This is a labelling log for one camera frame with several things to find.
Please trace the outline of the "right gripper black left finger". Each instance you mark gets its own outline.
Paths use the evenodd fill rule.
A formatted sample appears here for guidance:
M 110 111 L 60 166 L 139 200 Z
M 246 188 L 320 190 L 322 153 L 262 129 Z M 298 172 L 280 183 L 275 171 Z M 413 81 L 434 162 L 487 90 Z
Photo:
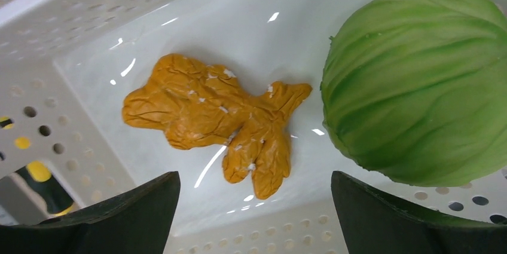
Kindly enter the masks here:
M 178 172 L 37 225 L 1 226 L 1 253 L 163 253 L 179 200 Z

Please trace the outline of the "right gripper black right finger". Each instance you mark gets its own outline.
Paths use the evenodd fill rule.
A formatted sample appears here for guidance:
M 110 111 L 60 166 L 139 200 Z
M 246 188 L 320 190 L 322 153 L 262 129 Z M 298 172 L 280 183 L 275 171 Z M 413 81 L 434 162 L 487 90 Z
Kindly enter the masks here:
M 341 171 L 331 192 L 349 253 L 506 253 L 506 225 L 438 212 Z

